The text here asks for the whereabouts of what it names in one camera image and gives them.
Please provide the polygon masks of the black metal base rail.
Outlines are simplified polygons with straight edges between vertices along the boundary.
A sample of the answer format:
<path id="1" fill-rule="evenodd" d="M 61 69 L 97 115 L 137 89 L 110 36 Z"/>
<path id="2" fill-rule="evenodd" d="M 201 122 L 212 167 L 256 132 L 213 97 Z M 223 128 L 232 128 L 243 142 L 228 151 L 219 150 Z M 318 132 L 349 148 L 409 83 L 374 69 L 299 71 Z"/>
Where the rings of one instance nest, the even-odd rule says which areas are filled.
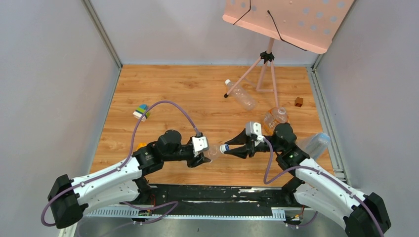
<path id="1" fill-rule="evenodd" d="M 114 204 L 158 205 L 154 213 L 162 215 L 170 202 L 178 206 L 174 216 L 267 216 L 274 207 L 308 205 L 303 197 L 319 198 L 317 204 L 332 204 L 327 196 L 303 181 L 292 178 L 283 187 L 238 187 L 200 185 L 150 185 L 144 178 L 128 180 L 97 194 L 73 189 L 51 204 L 58 228 L 69 226 L 97 209 Z"/>

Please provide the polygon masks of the pink music stand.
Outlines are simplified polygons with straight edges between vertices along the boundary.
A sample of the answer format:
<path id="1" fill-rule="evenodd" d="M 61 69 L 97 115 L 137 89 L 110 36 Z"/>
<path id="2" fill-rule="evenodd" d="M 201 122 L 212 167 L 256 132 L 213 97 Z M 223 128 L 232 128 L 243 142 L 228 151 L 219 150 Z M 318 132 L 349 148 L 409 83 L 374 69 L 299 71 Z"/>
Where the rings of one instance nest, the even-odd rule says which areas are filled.
<path id="1" fill-rule="evenodd" d="M 276 40 L 285 42 L 300 50 L 321 56 L 332 44 L 335 34 L 346 19 L 353 0 L 228 0 L 223 20 L 247 30 L 269 37 L 267 49 L 224 94 L 227 98 L 242 80 L 262 62 L 263 66 L 255 85 L 263 92 L 261 84 L 267 66 L 270 66 L 275 105 L 278 95 L 272 48 Z"/>

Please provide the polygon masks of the orange label plastic bottle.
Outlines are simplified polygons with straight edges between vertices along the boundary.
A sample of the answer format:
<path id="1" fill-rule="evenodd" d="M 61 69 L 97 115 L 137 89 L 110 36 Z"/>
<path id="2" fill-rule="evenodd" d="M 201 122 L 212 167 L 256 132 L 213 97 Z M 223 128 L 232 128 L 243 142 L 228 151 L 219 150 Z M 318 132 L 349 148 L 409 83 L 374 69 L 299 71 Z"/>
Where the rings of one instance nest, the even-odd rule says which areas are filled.
<path id="1" fill-rule="evenodd" d="M 280 123 L 288 122 L 289 117 L 285 107 L 274 107 L 264 116 L 262 125 L 268 135 L 271 135 L 275 127 Z"/>

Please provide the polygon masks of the stacked toy building blocks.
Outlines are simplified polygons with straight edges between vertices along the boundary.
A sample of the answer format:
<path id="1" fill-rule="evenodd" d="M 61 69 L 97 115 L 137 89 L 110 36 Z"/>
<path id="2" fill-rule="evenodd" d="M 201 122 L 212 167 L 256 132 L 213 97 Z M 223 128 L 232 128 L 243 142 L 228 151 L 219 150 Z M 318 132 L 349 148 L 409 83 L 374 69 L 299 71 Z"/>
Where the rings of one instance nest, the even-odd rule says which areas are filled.
<path id="1" fill-rule="evenodd" d="M 147 104 L 139 105 L 136 110 L 132 113 L 133 116 L 137 119 L 142 121 L 146 121 L 147 118 L 150 116 L 150 112 L 148 111 L 149 106 Z"/>

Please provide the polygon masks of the small brown cube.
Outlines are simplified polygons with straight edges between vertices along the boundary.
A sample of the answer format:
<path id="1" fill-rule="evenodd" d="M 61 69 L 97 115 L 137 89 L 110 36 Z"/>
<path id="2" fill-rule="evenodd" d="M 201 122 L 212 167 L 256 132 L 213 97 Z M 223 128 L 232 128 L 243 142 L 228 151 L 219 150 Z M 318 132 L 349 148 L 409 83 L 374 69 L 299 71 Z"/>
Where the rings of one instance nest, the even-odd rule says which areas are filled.
<path id="1" fill-rule="evenodd" d="M 303 105 L 303 103 L 304 103 L 304 99 L 303 99 L 302 97 L 296 97 L 296 99 L 295 99 L 295 101 L 294 101 L 294 105 L 295 105 L 296 107 L 301 108 L 301 107 L 302 107 L 302 105 Z"/>

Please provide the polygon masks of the yellow triangular toy block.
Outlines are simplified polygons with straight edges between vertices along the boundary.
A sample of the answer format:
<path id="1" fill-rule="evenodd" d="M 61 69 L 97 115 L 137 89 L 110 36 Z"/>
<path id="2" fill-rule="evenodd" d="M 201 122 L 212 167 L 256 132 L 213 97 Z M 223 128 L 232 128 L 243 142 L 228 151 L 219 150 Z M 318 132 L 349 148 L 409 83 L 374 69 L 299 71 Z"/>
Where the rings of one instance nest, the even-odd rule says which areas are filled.
<path id="1" fill-rule="evenodd" d="M 139 143 L 138 145 L 137 145 L 137 147 L 135 148 L 135 150 L 137 151 L 137 150 L 139 150 L 140 148 L 143 148 L 143 147 L 146 147 L 147 146 L 147 143 Z"/>

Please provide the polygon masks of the clear bottle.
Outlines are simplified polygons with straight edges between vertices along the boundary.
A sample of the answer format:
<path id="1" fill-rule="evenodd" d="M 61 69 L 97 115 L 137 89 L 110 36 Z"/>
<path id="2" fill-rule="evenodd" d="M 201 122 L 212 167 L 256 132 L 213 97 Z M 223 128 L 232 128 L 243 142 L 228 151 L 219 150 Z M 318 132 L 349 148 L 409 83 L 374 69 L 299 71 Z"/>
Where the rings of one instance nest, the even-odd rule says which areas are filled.
<path id="1" fill-rule="evenodd" d="M 257 106 L 257 102 L 241 85 L 234 87 L 230 94 L 224 94 L 224 98 L 229 96 L 233 96 L 236 101 L 248 111 L 253 110 Z"/>
<path id="2" fill-rule="evenodd" d="M 221 144 L 218 145 L 211 145 L 207 151 L 204 152 L 204 157 L 208 158 L 210 162 L 215 161 L 216 159 L 220 158 L 222 155 L 219 147 Z"/>

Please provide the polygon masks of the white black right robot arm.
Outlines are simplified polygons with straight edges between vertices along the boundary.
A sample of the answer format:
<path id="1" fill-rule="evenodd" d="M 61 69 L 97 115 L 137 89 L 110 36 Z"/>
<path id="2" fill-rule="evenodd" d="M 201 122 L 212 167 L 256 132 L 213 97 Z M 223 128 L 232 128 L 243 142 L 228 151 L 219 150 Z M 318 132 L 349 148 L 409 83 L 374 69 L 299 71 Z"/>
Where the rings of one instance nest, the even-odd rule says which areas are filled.
<path id="1" fill-rule="evenodd" d="M 282 192 L 288 206 L 308 206 L 340 225 L 349 237 L 382 237 L 391 228 L 384 200 L 376 193 L 359 191 L 322 168 L 296 144 L 289 123 L 280 123 L 263 136 L 260 123 L 248 122 L 236 137 L 220 146 L 224 154 L 239 158 L 269 152 L 263 182 L 270 184 L 289 173 L 293 178 Z"/>

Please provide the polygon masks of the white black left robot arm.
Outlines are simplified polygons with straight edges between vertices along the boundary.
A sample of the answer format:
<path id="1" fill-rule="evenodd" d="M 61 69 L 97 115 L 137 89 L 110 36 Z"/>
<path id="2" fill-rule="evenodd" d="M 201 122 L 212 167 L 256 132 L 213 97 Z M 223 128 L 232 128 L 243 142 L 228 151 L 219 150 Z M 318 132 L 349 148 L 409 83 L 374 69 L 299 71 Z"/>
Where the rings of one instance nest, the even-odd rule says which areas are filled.
<path id="1" fill-rule="evenodd" d="M 151 199 L 146 175 L 162 169 L 165 162 L 185 161 L 189 168 L 210 162 L 204 153 L 208 139 L 192 136 L 186 144 L 181 134 L 168 130 L 157 141 L 148 143 L 117 164 L 81 177 L 67 174 L 56 178 L 48 196 L 53 226 L 63 229 L 96 209 L 124 201 L 145 204 Z"/>

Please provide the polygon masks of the white blue bottle cap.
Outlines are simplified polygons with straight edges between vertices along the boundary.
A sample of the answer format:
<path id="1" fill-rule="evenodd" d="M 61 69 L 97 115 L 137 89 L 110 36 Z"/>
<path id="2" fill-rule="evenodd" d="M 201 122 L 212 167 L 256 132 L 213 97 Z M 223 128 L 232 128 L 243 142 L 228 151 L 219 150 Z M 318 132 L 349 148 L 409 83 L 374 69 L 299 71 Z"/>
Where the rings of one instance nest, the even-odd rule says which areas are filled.
<path id="1" fill-rule="evenodd" d="M 219 150 L 222 154 L 225 154 L 227 151 L 230 150 L 230 148 L 228 144 L 221 144 Z"/>

